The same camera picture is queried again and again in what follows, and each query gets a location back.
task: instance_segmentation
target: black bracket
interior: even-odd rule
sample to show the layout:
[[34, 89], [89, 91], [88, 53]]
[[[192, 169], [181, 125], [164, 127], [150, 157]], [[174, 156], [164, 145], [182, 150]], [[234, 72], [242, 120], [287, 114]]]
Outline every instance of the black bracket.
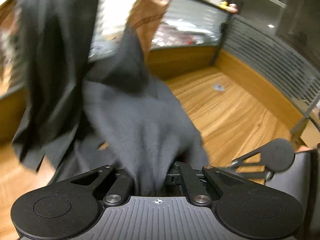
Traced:
[[176, 162], [174, 165], [177, 166], [180, 172], [180, 186], [183, 195], [195, 206], [210, 207], [212, 203], [211, 197], [191, 166], [181, 162]]
[[228, 13], [227, 20], [225, 22], [221, 23], [221, 26], [220, 26], [221, 36], [220, 36], [219, 43], [217, 45], [216, 52], [213, 55], [212, 60], [210, 61], [211, 66], [214, 65], [216, 59], [218, 58], [219, 52], [222, 49], [223, 44], [225, 43], [225, 40], [228, 36], [228, 27], [230, 25], [231, 18], [232, 18], [232, 13]]
[[220, 196], [213, 202], [215, 216], [233, 232], [251, 239], [281, 239], [300, 226], [303, 208], [294, 197], [213, 166], [204, 166], [202, 172]]
[[[261, 154], [261, 160], [256, 163], [246, 163], [245, 160]], [[227, 168], [221, 168], [245, 179], [270, 180], [275, 172], [282, 172], [290, 168], [294, 161], [294, 150], [291, 143], [283, 138], [274, 139], [267, 144], [232, 161]], [[237, 172], [243, 166], [265, 166], [263, 172]]]
[[103, 204], [105, 206], [119, 206], [124, 204], [129, 195], [133, 193], [134, 180], [129, 176], [124, 169], [119, 170], [116, 181], [103, 198]]

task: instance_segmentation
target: yellow object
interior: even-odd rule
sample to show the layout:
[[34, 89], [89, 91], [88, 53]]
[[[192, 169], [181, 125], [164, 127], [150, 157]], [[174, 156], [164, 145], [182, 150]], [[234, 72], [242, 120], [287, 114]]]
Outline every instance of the yellow object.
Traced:
[[228, 6], [226, 6], [226, 5], [224, 5], [224, 4], [219, 4], [218, 6], [219, 6], [221, 9], [225, 9], [225, 10], [228, 9]]

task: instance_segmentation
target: metal screw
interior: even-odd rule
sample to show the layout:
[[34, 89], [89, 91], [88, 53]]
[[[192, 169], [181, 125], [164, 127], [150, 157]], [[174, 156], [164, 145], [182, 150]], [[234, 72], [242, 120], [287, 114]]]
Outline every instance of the metal screw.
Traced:
[[237, 166], [238, 161], [233, 161], [232, 163], [230, 163], [229, 167], [234, 167]]
[[110, 203], [117, 203], [121, 200], [121, 197], [119, 195], [109, 195], [106, 197], [106, 201], [110, 202]]
[[206, 203], [209, 201], [209, 197], [206, 195], [197, 195], [193, 199], [198, 203]]

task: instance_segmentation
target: gray cloth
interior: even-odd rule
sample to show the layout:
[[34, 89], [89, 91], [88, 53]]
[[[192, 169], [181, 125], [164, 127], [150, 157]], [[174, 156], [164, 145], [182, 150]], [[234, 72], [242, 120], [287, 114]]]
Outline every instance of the gray cloth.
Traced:
[[[207, 165], [199, 131], [147, 70], [134, 30], [124, 31], [115, 56], [92, 66], [98, 0], [19, 2], [30, 98], [12, 144], [24, 165], [37, 169], [46, 155], [61, 180], [114, 164], [127, 169], [141, 195], [156, 194], [176, 158], [195, 169]], [[110, 146], [98, 150], [104, 141]]]

